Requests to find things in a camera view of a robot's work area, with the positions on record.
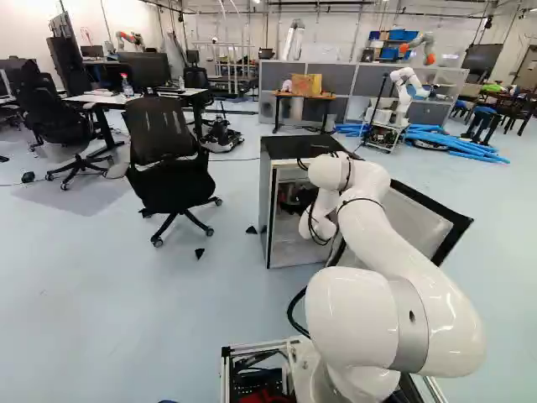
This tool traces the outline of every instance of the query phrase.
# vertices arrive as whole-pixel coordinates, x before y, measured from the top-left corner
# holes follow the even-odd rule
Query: yellow box
[[[322,74],[293,74],[291,82],[296,95],[311,97],[321,94]]]

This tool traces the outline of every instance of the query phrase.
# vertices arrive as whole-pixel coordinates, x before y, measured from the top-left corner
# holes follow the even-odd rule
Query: desk
[[[274,91],[273,94],[276,96],[276,115],[274,117],[274,130],[272,131],[272,134],[275,134],[278,132],[279,128],[279,103],[282,98],[306,98],[306,99],[317,99],[320,101],[325,102],[325,113],[322,117],[322,125],[321,125],[321,133],[325,132],[325,126],[326,126],[326,119],[328,118],[328,109],[330,106],[330,101],[333,101],[336,99],[333,95],[328,94],[321,94],[321,95],[314,95],[314,96],[306,96],[306,95],[297,95],[293,94],[291,92],[281,92],[281,91]]]
[[[170,88],[170,92],[166,92],[165,97],[176,97],[176,98],[184,98],[184,97],[192,97],[193,105],[194,105],[194,122],[196,126],[196,131],[198,133],[201,133],[201,110],[202,105],[197,102],[197,96],[198,94],[201,94],[202,92],[207,91],[205,88],[186,88],[185,92],[179,94],[178,92],[173,92],[173,89]],[[97,121],[99,122],[99,127],[101,128],[101,134],[106,142],[106,147],[103,147],[102,149],[99,149],[91,154],[92,157],[105,153],[107,151],[110,151],[112,149],[115,149],[116,147],[120,145],[124,145],[124,141],[118,141],[115,142],[114,138],[112,136],[112,132],[110,131],[110,126],[108,126],[107,117],[104,114],[103,108],[109,108],[109,109],[119,109],[124,110],[125,105],[127,102],[129,102],[132,99],[136,99],[137,97],[141,97],[139,94],[137,94],[134,98],[126,98],[124,95],[119,94],[113,97],[104,97],[102,95],[78,95],[76,97],[70,97],[65,98],[64,101],[68,103],[89,103],[93,102],[96,104],[96,106],[93,108],[93,111],[95,112]]]

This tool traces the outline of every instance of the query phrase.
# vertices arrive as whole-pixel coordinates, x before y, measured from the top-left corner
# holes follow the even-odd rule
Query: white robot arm
[[[337,153],[316,157],[308,176],[320,193],[300,233],[334,235],[326,214],[336,209],[342,237],[367,266],[323,269],[307,287],[311,340],[338,391],[355,403],[381,401],[398,371],[474,372],[485,357],[481,320],[456,284],[391,227],[382,206],[388,172]]]
[[[417,98],[426,99],[430,91],[426,91],[421,86],[421,82],[412,67],[404,67],[392,71],[389,74],[389,78],[394,82],[397,93],[399,94],[399,105],[395,109],[395,113],[397,114],[396,123],[405,126],[408,122],[404,117],[409,110],[410,103],[412,103],[412,97],[406,88],[407,84],[409,83],[415,89],[415,97]]]

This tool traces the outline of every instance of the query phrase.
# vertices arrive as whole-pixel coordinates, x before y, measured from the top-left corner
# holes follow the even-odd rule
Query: black mesh chair
[[[185,215],[206,236],[212,236],[214,229],[198,220],[189,208],[212,202],[220,206],[222,199],[212,195],[216,186],[207,170],[209,153],[186,127],[180,101],[167,97],[135,99],[127,103],[123,118],[131,134],[127,178],[142,199],[144,208],[140,212],[144,218],[168,214],[151,237],[153,246],[163,245],[160,236],[178,215]]]
[[[47,181],[53,181],[55,174],[69,171],[60,185],[60,189],[66,191],[69,182],[80,171],[90,169],[103,175],[107,173],[107,168],[97,166],[95,163],[112,160],[110,155],[84,159],[78,154],[87,148],[91,140],[97,138],[92,121],[87,118],[92,104],[86,104],[82,109],[69,107],[58,95],[47,73],[40,73],[32,79],[20,82],[15,94],[21,108],[26,112],[25,122],[34,131],[38,143],[42,139],[47,143],[58,144],[67,151],[71,149],[77,151],[73,153],[75,157],[73,162],[56,170],[47,171],[45,176]]]

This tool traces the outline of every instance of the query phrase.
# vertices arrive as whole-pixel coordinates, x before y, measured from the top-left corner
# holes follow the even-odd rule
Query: red component
[[[436,57],[434,53],[431,53],[430,55],[427,55],[427,58],[425,59],[425,65],[434,65],[436,61]]]

